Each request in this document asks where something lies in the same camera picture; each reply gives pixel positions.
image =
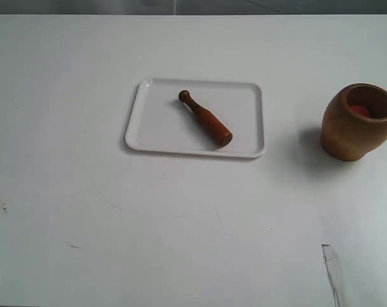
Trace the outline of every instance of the wooden pot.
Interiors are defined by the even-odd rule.
[[[365,106],[371,114],[355,113]],[[322,121],[321,145],[333,157],[355,161],[387,139],[387,91],[357,83],[342,89],[329,103]]]

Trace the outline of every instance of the table surface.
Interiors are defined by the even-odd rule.
[[[258,84],[266,153],[128,149],[146,77]],[[387,306],[387,142],[318,143],[357,82],[387,90],[387,15],[0,16],[0,304],[333,306],[326,243]]]

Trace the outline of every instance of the rectangular tray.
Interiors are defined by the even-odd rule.
[[[218,148],[202,130],[178,100],[182,90],[233,132],[227,146]],[[139,84],[125,142],[135,150],[152,152],[258,157],[265,151],[262,92],[252,83],[146,79]]]

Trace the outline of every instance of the gray wall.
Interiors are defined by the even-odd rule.
[[[387,0],[0,0],[0,13],[257,15],[387,13]]]

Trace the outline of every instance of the red ball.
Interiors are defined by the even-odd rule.
[[[354,105],[350,107],[355,113],[371,118],[371,113],[365,106]]]

